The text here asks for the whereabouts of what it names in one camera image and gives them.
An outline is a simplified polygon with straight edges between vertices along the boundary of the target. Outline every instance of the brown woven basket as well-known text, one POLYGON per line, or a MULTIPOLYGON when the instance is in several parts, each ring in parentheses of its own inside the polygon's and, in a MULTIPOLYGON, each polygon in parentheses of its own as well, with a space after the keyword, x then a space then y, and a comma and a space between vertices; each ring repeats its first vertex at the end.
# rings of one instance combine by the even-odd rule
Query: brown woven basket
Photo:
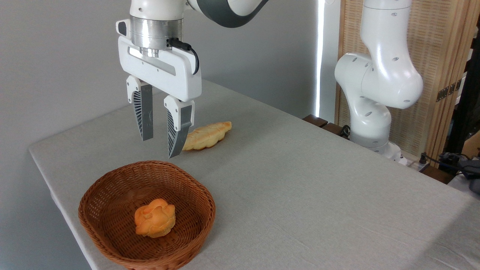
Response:
POLYGON ((215 219, 215 203, 210 192, 179 167, 141 161, 98 179, 80 201, 78 217, 113 262, 133 270, 173 270, 200 251, 215 219), (135 211, 157 198, 175 205, 175 226, 159 238, 135 234, 135 211))

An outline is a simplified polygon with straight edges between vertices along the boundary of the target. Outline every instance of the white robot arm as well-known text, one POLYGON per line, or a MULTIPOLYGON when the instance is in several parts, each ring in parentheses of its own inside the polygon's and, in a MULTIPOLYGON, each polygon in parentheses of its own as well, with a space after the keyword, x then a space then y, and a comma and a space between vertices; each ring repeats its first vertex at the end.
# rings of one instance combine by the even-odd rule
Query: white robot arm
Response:
POLYGON ((392 118, 386 106, 406 109, 423 89, 407 48, 411 2, 365 0, 360 36, 370 55, 345 54, 335 69, 350 108, 350 140, 396 161, 400 148, 388 142, 392 118))
POLYGON ((117 22, 119 58, 127 79, 128 101, 134 103, 140 135, 153 137, 152 87, 169 94, 168 155, 180 154, 194 123, 193 99, 202 93, 198 55, 183 43, 183 13, 201 12, 221 26, 248 23, 268 0, 132 0, 130 18, 117 22))

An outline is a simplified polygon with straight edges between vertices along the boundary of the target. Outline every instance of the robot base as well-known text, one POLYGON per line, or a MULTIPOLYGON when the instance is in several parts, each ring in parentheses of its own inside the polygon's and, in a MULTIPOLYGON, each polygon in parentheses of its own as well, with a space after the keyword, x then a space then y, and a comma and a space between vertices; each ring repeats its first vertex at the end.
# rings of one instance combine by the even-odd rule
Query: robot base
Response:
POLYGON ((398 147, 394 143, 388 142, 387 144, 380 147, 366 147, 366 148, 388 159, 399 162, 401 164, 403 164, 403 161, 406 162, 406 159, 402 158, 402 151, 400 150, 400 147, 398 147))

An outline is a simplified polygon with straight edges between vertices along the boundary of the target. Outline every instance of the bread roll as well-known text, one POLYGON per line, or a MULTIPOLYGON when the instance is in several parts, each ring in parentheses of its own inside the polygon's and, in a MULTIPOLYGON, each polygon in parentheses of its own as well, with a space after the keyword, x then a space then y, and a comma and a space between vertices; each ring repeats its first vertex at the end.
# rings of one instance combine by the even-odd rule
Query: bread roll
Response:
POLYGON ((155 199, 135 211, 136 234, 152 238, 167 235, 175 225, 175 206, 155 199))
POLYGON ((223 140, 225 133, 232 129, 232 122, 219 122, 199 127, 187 135, 183 150, 202 150, 223 140))

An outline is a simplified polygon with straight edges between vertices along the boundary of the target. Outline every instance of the gray tablecloth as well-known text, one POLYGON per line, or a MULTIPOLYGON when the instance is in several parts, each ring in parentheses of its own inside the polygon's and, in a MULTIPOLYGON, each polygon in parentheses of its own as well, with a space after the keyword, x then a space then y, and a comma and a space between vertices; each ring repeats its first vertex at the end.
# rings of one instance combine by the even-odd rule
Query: gray tablecloth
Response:
MULTIPOLYGON (((77 217, 88 187, 140 160, 168 160, 164 96, 142 142, 131 106, 31 146, 93 269, 120 270, 77 217)), ((232 121, 224 141, 168 161, 215 200, 213 229, 184 269, 480 269, 480 203, 307 122, 204 81, 195 127, 232 121)))

